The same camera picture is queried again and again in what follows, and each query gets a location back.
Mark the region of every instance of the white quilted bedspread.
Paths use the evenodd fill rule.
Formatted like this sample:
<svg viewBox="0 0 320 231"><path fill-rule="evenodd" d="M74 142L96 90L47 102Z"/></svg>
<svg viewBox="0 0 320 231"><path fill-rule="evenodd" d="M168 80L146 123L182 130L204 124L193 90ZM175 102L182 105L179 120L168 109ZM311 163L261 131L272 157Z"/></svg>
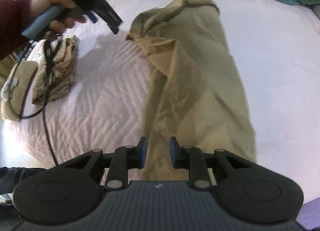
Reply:
<svg viewBox="0 0 320 231"><path fill-rule="evenodd" d="M65 34L78 36L80 51L71 93L46 110L59 162L93 148L110 153L137 144L149 64L126 41L126 32L140 12L170 1L108 0L124 20L118 35L101 20ZM305 7L274 0L214 1L244 82L258 163L295 180L305 202L320 197L319 20ZM28 104L25 114L35 110ZM52 164L42 116L6 125L4 134L14 135L30 154Z"/></svg>

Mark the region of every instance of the black circular pad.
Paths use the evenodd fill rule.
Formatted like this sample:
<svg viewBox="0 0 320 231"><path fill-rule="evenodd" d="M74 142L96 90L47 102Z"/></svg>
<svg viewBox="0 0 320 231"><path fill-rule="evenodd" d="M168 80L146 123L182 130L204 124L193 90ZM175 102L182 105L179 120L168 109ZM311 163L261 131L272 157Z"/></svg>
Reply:
<svg viewBox="0 0 320 231"><path fill-rule="evenodd" d="M245 185L244 192L253 200L269 202L280 196L281 189L270 181L256 180Z"/></svg>
<svg viewBox="0 0 320 231"><path fill-rule="evenodd" d="M295 182L257 165L232 171L216 190L222 208L256 224L295 220L303 203L302 190Z"/></svg>
<svg viewBox="0 0 320 231"><path fill-rule="evenodd" d="M66 224L88 215L101 198L100 185L83 170L53 168L20 183L13 203L20 216L41 225Z"/></svg>

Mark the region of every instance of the khaki cloth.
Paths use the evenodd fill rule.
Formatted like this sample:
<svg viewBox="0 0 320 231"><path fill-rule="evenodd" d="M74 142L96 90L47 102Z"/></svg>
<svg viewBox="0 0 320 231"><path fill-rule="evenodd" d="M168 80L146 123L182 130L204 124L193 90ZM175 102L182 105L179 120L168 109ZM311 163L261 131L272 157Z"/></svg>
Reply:
<svg viewBox="0 0 320 231"><path fill-rule="evenodd" d="M12 78L13 72L17 65L15 65L10 74L9 78ZM17 68L14 77L18 78L18 84L12 90L10 98L10 104L2 99L1 102L1 116L2 119L9 119L11 121L19 122L20 117L23 113L24 104L26 101L27 93L32 83L32 79L37 71L38 63L35 61L22 60Z"/></svg>
<svg viewBox="0 0 320 231"><path fill-rule="evenodd" d="M6 56L4 59L0 60L0 87L2 87L7 80L7 77L15 64L16 62L10 56Z"/></svg>
<svg viewBox="0 0 320 231"><path fill-rule="evenodd" d="M169 138L213 153L222 148L255 161L255 133L244 89L211 0L173 0L134 20L128 38L151 62L142 135L148 153L141 178L187 180L174 170Z"/></svg>
<svg viewBox="0 0 320 231"><path fill-rule="evenodd" d="M78 57L78 38L73 36L62 41L61 47L53 58L52 75L49 76L50 93L48 102L66 96L73 85L73 72ZM46 61L42 54L39 69L32 90L32 103L44 104L47 92Z"/></svg>

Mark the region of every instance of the brown patterned fabric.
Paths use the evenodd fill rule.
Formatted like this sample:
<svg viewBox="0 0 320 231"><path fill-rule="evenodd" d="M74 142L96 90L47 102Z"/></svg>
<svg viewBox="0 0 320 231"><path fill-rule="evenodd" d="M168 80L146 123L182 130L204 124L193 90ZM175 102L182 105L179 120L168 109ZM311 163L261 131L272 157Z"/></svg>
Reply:
<svg viewBox="0 0 320 231"><path fill-rule="evenodd" d="M49 76L50 94L48 102L66 96L73 84L73 72L78 57L78 38L73 36L62 41L61 47L53 58L54 66ZM45 74L46 61L42 55L32 92L32 103L42 105L47 91Z"/></svg>

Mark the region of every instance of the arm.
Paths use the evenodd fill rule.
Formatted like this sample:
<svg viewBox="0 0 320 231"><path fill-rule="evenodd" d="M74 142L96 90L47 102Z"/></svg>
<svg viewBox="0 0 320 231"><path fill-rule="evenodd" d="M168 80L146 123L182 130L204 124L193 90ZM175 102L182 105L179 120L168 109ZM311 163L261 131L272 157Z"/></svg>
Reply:
<svg viewBox="0 0 320 231"><path fill-rule="evenodd" d="M31 0L0 0L0 60L28 42L21 35L29 23Z"/></svg>
<svg viewBox="0 0 320 231"><path fill-rule="evenodd" d="M72 0L0 0L0 60L28 42L21 32L52 3L69 9L76 7ZM84 23L85 18L67 18L64 24L54 20L50 28L62 34L66 28L72 28L75 21Z"/></svg>

